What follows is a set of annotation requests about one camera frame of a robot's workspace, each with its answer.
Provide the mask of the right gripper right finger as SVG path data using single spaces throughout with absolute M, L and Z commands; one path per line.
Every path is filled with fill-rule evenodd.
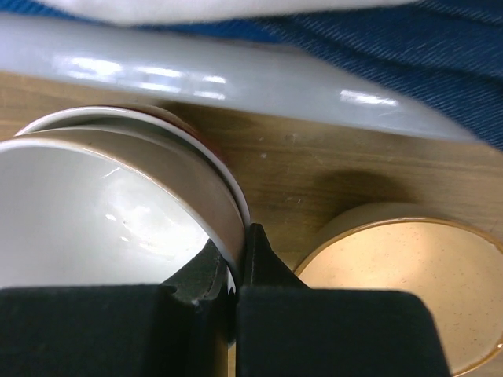
M 247 234 L 237 299 L 239 376 L 447 376 L 425 304 L 403 291 L 313 289 Z

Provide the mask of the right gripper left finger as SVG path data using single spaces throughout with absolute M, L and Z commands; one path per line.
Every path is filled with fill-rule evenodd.
M 4 376 L 225 376 L 226 262 L 213 243 L 161 284 L 1 292 Z

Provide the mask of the plain beige bowl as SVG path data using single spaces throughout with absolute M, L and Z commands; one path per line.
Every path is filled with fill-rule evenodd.
M 76 127 L 1 144 L 3 287 L 157 284 L 207 243 L 240 284 L 244 238 L 224 181 L 175 141 Z

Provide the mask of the beige flower pattern bowl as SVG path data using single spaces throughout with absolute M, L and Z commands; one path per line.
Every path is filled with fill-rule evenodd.
M 502 244 L 411 203 L 370 203 L 331 220 L 296 267 L 313 288 L 406 291 L 430 310 L 452 375 L 502 351 Z

